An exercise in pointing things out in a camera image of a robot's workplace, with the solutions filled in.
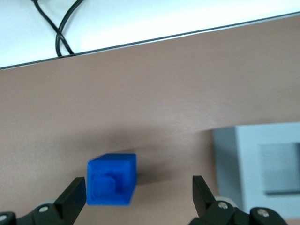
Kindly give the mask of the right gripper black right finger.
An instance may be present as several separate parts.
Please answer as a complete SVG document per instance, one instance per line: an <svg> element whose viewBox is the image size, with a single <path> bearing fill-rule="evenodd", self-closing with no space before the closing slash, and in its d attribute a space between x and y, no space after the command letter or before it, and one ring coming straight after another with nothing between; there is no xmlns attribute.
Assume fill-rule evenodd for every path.
<svg viewBox="0 0 300 225"><path fill-rule="evenodd" d="M193 203L198 214L191 225L249 225L250 215L226 200L216 200L202 176L192 179Z"/></svg>

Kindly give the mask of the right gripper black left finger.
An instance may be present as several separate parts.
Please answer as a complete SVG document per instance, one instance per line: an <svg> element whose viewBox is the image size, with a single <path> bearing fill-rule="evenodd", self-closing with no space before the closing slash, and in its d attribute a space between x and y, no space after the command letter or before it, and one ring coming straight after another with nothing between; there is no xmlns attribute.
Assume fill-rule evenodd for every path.
<svg viewBox="0 0 300 225"><path fill-rule="evenodd" d="M54 203L45 203L18 218L19 225L72 225L86 204L84 177L76 177Z"/></svg>

